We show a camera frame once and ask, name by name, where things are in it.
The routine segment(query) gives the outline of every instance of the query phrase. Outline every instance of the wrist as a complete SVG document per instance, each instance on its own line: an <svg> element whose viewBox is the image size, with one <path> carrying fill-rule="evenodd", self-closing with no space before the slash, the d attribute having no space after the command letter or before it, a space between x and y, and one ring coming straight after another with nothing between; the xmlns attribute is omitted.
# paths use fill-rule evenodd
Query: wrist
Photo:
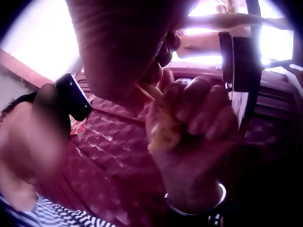
<svg viewBox="0 0 303 227"><path fill-rule="evenodd" d="M189 213L199 214L212 210L216 207L223 191L219 183L214 180L207 182L202 187L167 187L169 203L176 209Z"/></svg>

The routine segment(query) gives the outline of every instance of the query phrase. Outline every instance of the hand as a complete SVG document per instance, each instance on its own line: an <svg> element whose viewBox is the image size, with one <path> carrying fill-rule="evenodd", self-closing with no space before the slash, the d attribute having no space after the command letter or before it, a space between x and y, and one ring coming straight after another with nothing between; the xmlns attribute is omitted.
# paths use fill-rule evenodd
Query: hand
<svg viewBox="0 0 303 227"><path fill-rule="evenodd" d="M159 81L197 0L66 2L92 93L138 114L146 96L135 85Z"/></svg>
<svg viewBox="0 0 303 227"><path fill-rule="evenodd" d="M203 76L174 81L164 70L158 88L173 106L177 119L184 123L180 143L172 150L153 152L163 177L170 202L187 213L211 210L221 198L218 169L237 140L237 118L224 87ZM156 103L146 117L146 130L157 125Z"/></svg>

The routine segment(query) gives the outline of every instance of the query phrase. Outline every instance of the black and white stripes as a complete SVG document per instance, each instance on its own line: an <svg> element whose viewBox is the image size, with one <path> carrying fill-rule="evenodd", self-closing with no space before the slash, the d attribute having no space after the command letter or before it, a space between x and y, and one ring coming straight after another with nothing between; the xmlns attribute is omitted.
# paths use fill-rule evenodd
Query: black and white stripes
<svg viewBox="0 0 303 227"><path fill-rule="evenodd" d="M100 218L88 215L85 211L66 209L38 194L36 209L33 212L16 211L2 195L0 202L16 225L21 227L116 227Z"/></svg>

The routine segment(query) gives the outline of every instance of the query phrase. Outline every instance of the bracelet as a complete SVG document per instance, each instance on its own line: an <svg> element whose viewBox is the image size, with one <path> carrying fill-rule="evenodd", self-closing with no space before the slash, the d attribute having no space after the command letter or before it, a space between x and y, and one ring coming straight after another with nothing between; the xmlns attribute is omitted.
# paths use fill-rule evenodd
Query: bracelet
<svg viewBox="0 0 303 227"><path fill-rule="evenodd" d="M219 206L219 205L223 202L223 200L225 199L225 197L226 197L226 189L225 189L225 187L223 186L223 184L219 184L219 186L221 187L223 193L222 193L222 197L221 197L220 201L218 202L218 204L217 204L214 208L216 208L217 206ZM164 199L167 201L168 206L169 206L173 211L177 212L177 213L180 214L180 215L183 215L183 216L190 216L190 215L200 215L200 214L203 214L203 213L199 213L199 214L188 214L188 213L185 213L185 212L183 212L183 211L180 211L179 209L175 208L175 207L169 202L169 200L168 200L168 193L165 194Z"/></svg>

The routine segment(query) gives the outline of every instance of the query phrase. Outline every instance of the cheek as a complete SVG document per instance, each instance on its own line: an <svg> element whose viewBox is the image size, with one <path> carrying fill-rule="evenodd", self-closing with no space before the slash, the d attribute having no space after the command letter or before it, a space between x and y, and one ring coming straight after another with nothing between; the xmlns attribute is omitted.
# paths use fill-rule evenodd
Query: cheek
<svg viewBox="0 0 303 227"><path fill-rule="evenodd" d="M14 121L10 126L8 142L12 157L21 166L31 166L31 156L28 141L28 121Z"/></svg>

